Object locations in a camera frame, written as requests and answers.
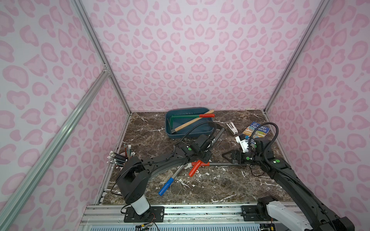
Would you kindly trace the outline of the black shovel with red grip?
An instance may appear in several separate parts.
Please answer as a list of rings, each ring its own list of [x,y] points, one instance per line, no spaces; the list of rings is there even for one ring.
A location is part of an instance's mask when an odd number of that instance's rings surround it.
[[[208,166],[245,166],[245,165],[242,165],[242,164],[233,164],[233,163],[229,163],[229,162],[226,162],[226,163],[222,163],[222,162],[209,162],[209,163],[203,163],[201,162],[200,167],[208,167]]]

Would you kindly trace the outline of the wooden handled small hoe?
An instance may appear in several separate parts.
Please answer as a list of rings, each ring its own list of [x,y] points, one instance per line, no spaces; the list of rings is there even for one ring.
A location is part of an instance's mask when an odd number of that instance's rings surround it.
[[[208,111],[208,112],[207,112],[207,113],[205,113],[205,114],[200,114],[200,115],[198,115],[197,117],[195,117],[193,120],[191,120],[191,121],[189,121],[189,122],[186,122],[185,124],[180,125],[180,126],[178,126],[178,127],[174,128],[174,129],[172,129],[172,130],[171,130],[171,134],[175,134],[175,133],[177,133],[178,131],[180,131],[180,130],[182,130],[182,129],[186,128],[186,127],[188,127],[189,125],[191,125],[191,124],[193,124],[193,123],[195,123],[195,122],[199,121],[199,120],[200,120],[200,119],[202,119],[202,118],[213,118],[213,117],[215,117],[215,115],[214,115],[214,110],[210,110],[210,111]]]

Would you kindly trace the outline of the green hoe with red grip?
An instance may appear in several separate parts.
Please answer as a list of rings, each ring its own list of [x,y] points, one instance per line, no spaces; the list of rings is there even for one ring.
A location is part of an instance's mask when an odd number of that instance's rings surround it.
[[[199,115],[174,115],[171,116],[169,119],[169,125],[172,128],[173,127],[173,120],[174,119],[180,119],[180,118],[213,118],[215,117],[214,113],[211,114],[199,114]]]

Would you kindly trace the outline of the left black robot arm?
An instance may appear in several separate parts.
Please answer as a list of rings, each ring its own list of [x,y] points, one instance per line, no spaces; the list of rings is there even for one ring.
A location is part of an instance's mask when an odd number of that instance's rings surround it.
[[[199,160],[208,162],[212,156],[211,149],[218,139],[201,135],[195,141],[177,143],[169,154],[146,159],[129,159],[115,182],[125,203],[138,215],[147,213],[150,204],[145,197],[145,191],[149,180],[174,167]]]

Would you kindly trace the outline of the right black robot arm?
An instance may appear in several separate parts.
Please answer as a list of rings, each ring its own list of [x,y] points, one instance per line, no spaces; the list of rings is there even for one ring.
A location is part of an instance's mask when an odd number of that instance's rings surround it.
[[[305,216],[302,219],[293,215],[273,196],[258,199],[255,210],[244,212],[261,220],[275,219],[289,230],[297,231],[353,231],[355,226],[347,217],[339,217],[325,206],[295,174],[292,167],[284,160],[274,156],[271,148],[274,140],[256,138],[249,144],[248,152],[231,150],[222,155],[232,164],[259,166],[271,179],[279,184],[300,208]]]

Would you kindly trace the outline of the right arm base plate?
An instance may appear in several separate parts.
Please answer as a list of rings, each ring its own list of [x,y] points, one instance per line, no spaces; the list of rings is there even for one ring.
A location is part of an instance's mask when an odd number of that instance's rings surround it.
[[[273,196],[259,198],[256,205],[241,206],[244,221],[271,221],[267,211],[267,205],[270,202],[278,201]]]

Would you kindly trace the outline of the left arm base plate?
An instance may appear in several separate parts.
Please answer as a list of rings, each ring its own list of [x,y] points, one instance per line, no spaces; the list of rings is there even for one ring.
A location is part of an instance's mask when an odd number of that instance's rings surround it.
[[[165,207],[150,207],[149,210],[139,215],[131,206],[124,206],[121,209],[121,214],[124,215],[124,222],[126,223],[148,223],[148,222],[163,222]]]

